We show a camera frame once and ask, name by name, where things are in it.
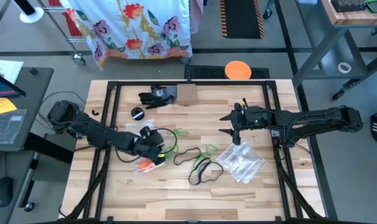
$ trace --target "orange frisbee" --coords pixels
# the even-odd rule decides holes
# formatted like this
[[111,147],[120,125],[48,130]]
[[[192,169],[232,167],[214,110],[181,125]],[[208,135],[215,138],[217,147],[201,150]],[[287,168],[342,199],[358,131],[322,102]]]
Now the orange frisbee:
[[249,79],[251,78],[251,68],[240,61],[229,62],[225,67],[226,76],[229,79]]

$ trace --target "cardboard box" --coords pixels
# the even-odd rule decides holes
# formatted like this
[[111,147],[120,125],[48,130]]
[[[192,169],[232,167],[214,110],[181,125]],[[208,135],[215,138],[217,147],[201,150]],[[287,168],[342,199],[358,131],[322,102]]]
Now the cardboard box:
[[190,106],[197,104],[197,87],[194,84],[177,85],[176,102],[180,106]]

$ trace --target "sticky note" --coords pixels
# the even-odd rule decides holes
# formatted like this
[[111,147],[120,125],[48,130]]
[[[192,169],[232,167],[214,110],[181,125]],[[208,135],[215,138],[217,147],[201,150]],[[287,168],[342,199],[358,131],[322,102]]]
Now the sticky note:
[[16,106],[7,98],[0,98],[0,114],[16,110]]

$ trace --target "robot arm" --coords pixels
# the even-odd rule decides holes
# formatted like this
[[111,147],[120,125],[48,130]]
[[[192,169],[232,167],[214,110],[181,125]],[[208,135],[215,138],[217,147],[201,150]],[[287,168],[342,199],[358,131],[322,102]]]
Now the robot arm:
[[115,131],[90,118],[79,110],[78,105],[62,100],[56,102],[47,118],[58,133],[82,134],[90,145],[98,148],[115,146],[119,151],[131,156],[142,156],[150,159],[155,165],[165,161],[161,154],[164,139],[156,130],[145,127],[140,136],[124,131]]
[[233,129],[220,129],[230,134],[233,143],[240,145],[240,131],[270,129],[282,133],[282,142],[293,147],[300,139],[313,134],[329,131],[357,132],[363,127],[360,113],[347,106],[308,112],[292,113],[290,111],[268,110],[260,106],[241,106],[235,103],[234,110],[220,119],[231,121]]

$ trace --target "monitor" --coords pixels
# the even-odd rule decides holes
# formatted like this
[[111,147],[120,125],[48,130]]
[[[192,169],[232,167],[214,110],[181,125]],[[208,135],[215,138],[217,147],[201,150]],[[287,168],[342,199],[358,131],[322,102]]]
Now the monitor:
[[0,97],[26,96],[26,93],[0,75]]

